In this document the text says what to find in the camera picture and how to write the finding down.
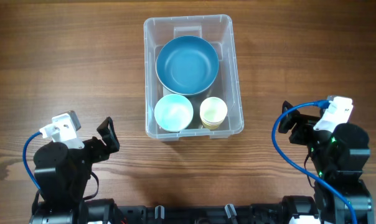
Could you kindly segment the light blue plastic cup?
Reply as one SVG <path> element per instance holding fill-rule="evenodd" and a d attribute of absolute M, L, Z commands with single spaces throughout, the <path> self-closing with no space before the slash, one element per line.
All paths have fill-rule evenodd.
<path fill-rule="evenodd" d="M 163 130 L 178 133 L 190 125 L 194 117 L 194 109 L 186 97 L 169 94 L 156 103 L 154 117 Z"/>

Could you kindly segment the clear plastic storage container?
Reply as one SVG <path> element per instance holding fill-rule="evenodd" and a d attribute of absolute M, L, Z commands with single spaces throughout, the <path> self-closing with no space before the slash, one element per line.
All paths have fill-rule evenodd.
<path fill-rule="evenodd" d="M 238 77 L 233 22 L 226 14 L 204 16 L 152 17 L 143 24 L 145 67 L 145 130 L 149 137 L 160 141 L 176 141 L 181 137 L 209 136 L 227 138 L 244 128 L 243 109 Z M 190 125 L 170 133 L 158 126 L 154 109 L 165 95 L 171 94 L 163 87 L 156 73 L 156 59 L 163 46 L 180 36 L 194 35 L 208 41 L 219 58 L 219 72 L 213 85 L 205 92 L 189 97 L 194 108 Z M 214 130 L 203 127 L 200 104 L 208 97 L 218 97 L 227 104 L 228 112 L 223 123 Z"/>

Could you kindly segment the cream plastic cup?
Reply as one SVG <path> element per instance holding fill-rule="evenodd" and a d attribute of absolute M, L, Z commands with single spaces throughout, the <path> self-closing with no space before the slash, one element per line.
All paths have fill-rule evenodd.
<path fill-rule="evenodd" d="M 207 124 L 221 124 L 227 116 L 227 104 L 221 98 L 206 98 L 200 105 L 200 118 Z"/>

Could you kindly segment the yellow plastic cup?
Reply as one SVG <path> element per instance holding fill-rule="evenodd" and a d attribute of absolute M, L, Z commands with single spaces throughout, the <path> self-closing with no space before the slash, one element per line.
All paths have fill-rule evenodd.
<path fill-rule="evenodd" d="M 217 129 L 220 124 L 209 124 L 209 123 L 206 123 L 206 122 L 203 122 L 202 123 L 204 128 L 207 128 L 207 129 L 210 129 L 210 130 L 213 130 L 213 129 Z"/>

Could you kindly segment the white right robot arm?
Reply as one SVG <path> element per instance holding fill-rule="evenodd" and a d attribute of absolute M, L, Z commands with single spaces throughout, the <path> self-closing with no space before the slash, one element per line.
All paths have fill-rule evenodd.
<path fill-rule="evenodd" d="M 352 100 L 332 97 L 297 106 L 285 101 L 271 131 L 280 156 L 314 182 L 315 208 L 294 212 L 314 215 L 320 223 L 374 223 L 373 199 L 360 178 L 370 157 L 369 135 L 349 122 Z M 306 146 L 316 173 L 293 162 L 278 146 L 276 133 L 290 133 L 292 144 Z"/>

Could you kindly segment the dark blue bowl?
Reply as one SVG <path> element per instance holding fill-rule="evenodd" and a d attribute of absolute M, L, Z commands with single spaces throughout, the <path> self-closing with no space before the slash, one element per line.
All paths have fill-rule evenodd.
<path fill-rule="evenodd" d="M 156 59 L 156 74 L 169 91 L 194 96 L 209 89 L 219 72 L 216 49 L 206 40 L 186 35 L 169 41 Z"/>

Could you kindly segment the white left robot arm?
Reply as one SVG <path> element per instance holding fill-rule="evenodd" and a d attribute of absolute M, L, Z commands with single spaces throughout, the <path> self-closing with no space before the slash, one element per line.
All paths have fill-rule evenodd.
<path fill-rule="evenodd" d="M 30 223 L 126 223 L 113 199 L 95 200 L 97 193 L 84 196 L 88 180 L 93 177 L 92 165 L 109 159 L 118 152 L 119 141 L 113 120 L 107 117 L 93 137 L 82 146 L 50 142 L 34 155 L 34 178 L 39 190 L 32 204 Z"/>

